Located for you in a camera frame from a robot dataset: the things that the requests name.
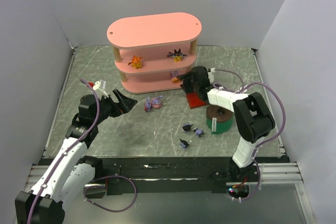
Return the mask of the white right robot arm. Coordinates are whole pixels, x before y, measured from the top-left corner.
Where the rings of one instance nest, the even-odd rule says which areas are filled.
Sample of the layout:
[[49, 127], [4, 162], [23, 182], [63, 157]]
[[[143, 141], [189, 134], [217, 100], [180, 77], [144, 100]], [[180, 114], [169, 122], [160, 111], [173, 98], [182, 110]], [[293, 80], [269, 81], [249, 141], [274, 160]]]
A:
[[276, 124], [260, 93], [245, 94], [245, 85], [238, 91], [229, 91], [214, 82], [216, 71], [221, 70], [197, 66], [176, 77], [182, 82], [181, 88], [185, 93], [194, 92], [201, 101], [233, 113], [240, 139], [229, 161], [228, 172], [232, 179], [238, 179], [246, 176], [253, 165], [257, 145], [269, 135]]

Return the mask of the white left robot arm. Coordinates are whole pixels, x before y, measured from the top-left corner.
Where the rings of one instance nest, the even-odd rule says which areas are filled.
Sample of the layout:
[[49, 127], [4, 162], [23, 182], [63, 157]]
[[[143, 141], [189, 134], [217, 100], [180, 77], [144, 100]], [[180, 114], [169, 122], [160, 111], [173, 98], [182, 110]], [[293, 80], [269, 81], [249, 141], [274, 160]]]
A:
[[110, 95], [98, 88], [84, 95], [78, 113], [72, 119], [63, 144], [47, 170], [28, 191], [15, 199], [18, 223], [63, 223], [66, 211], [84, 186], [103, 177], [102, 159], [85, 153], [98, 134], [98, 125], [109, 117], [130, 112], [137, 100], [124, 96], [117, 89]]

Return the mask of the orange pikachu figure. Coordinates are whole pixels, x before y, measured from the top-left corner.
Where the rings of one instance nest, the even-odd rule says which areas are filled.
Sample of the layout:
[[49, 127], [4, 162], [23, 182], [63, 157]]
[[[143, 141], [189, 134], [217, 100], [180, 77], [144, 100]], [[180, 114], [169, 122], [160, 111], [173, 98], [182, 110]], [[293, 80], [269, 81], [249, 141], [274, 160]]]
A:
[[137, 57], [134, 55], [131, 61], [128, 63], [128, 66], [132, 66], [134, 69], [140, 69], [142, 68], [142, 59], [142, 57]]

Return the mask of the black winged pikachu figure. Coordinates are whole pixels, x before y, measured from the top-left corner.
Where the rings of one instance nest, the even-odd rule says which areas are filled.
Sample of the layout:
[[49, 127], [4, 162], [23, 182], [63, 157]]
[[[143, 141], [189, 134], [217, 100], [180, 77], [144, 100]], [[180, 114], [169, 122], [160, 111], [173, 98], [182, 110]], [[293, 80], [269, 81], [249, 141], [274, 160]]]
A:
[[187, 57], [187, 54], [182, 53], [181, 49], [179, 50], [174, 49], [174, 52], [169, 52], [166, 56], [168, 58], [172, 58], [174, 62], [179, 62], [182, 61], [184, 57]]

